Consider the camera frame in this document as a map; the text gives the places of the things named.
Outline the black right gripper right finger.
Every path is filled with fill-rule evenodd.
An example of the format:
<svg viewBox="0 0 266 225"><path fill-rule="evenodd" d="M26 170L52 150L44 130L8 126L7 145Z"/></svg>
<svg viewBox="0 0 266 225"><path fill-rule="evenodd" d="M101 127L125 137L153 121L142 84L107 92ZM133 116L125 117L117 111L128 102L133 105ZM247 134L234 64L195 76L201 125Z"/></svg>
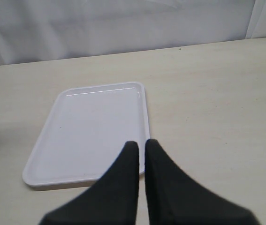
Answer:
<svg viewBox="0 0 266 225"><path fill-rule="evenodd" d="M151 225L258 225L247 208L197 183L160 143L145 144L145 192Z"/></svg>

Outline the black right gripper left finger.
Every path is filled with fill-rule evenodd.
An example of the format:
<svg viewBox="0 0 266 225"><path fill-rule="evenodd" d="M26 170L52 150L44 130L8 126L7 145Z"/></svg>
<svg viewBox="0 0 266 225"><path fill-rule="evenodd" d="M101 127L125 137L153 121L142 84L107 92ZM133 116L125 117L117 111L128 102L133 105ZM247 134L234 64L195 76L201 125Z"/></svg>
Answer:
<svg viewBox="0 0 266 225"><path fill-rule="evenodd" d="M124 144L117 159L90 188L45 214L42 225L134 225L139 192L139 149Z"/></svg>

